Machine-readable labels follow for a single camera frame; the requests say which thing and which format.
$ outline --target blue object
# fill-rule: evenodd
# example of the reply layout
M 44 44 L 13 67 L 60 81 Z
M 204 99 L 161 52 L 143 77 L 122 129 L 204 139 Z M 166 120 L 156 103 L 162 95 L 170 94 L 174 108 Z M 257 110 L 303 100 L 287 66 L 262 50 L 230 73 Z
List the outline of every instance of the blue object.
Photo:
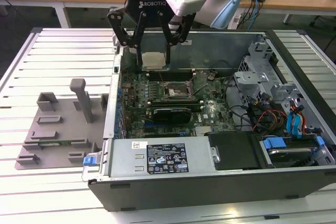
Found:
M 237 8 L 239 7 L 240 0 L 229 0 L 225 7 L 218 13 L 216 18 L 210 24 L 210 27 L 223 29 L 225 28 L 231 18 L 235 15 Z
M 256 20 L 257 15 L 258 15 L 258 0 L 256 0 L 256 9 L 255 9 L 255 13 L 254 13 L 254 15 L 253 15 L 253 17 L 252 17 L 252 21 L 251 21 L 250 25 L 248 26 L 248 30 L 251 29 L 251 27 L 252 27 L 254 21 Z
M 268 137 L 264 141 L 265 148 L 272 149 L 272 148 L 286 148 L 286 144 L 282 137 Z
M 287 123 L 286 123 L 286 131 L 288 133 L 292 131 L 292 120 L 293 120 L 293 112 L 290 112 L 287 118 Z
M 83 166 L 96 166 L 97 158 L 96 157 L 85 157 L 83 160 Z
M 287 118 L 287 123 L 286 123 L 286 130 L 288 133 L 292 132 L 294 136 L 297 138 L 302 138 L 302 132 L 299 131 L 299 126 L 301 122 L 301 117 L 294 114 L 293 111 L 290 111 L 288 118 Z
M 299 132 L 299 125 L 301 122 L 301 118 L 299 116 L 295 116 L 294 125 L 293 125 L 293 135 L 298 138 L 302 138 L 302 133 Z
M 324 140 L 320 136 L 316 137 L 316 142 L 319 144 L 319 147 L 324 145 Z

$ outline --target sticker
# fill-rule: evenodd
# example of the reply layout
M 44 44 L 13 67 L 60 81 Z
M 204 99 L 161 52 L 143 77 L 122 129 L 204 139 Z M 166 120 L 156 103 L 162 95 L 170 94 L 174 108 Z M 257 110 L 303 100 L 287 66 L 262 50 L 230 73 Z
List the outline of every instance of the sticker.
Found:
M 192 43 L 193 43 L 193 41 L 191 39 L 187 39 L 186 41 L 181 43 L 181 45 L 182 46 L 191 46 Z
M 147 145 L 147 172 L 149 174 L 189 172 L 184 144 Z
M 147 141 L 132 142 L 132 149 L 146 149 Z

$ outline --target desk leg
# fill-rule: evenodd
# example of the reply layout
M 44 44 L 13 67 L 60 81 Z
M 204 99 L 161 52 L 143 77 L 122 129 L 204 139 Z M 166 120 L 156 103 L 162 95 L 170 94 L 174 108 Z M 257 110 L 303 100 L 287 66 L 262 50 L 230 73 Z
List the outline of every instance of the desk leg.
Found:
M 292 18 L 292 16 L 293 16 L 292 14 L 286 14 L 283 20 L 283 23 L 287 25 L 290 22 L 290 19 Z
M 54 6 L 61 28 L 71 28 L 71 23 L 64 4 L 59 2 Z
M 233 15 L 232 19 L 230 20 L 229 24 L 227 25 L 227 29 L 235 30 L 237 29 L 237 26 L 239 24 L 241 15 L 244 12 L 244 8 L 238 8 L 235 12 L 235 15 Z

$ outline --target slotted metal table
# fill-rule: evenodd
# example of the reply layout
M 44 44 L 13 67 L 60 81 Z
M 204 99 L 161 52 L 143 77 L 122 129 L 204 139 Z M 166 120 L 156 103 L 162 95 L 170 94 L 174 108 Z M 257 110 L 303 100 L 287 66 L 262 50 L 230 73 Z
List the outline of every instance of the slotted metal table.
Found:
M 332 62 L 306 35 L 275 31 L 336 111 Z M 107 212 L 82 182 L 82 167 L 16 170 L 37 111 L 40 92 L 74 97 L 73 77 L 91 97 L 108 93 L 115 47 L 111 29 L 43 29 L 29 35 L 0 82 L 0 223 L 330 223 L 336 221 L 336 184 L 306 198 L 213 206 Z M 280 70 L 290 82 L 283 65 Z

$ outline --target robotiq logo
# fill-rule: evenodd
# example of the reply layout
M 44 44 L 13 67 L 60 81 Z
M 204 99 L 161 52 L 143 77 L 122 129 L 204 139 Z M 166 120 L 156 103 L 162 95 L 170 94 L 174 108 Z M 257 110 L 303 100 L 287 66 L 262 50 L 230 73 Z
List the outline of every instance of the robotiq logo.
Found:
M 167 3 L 165 1 L 155 1 L 155 2 L 139 2 L 139 8 L 142 8 L 143 6 L 165 6 Z

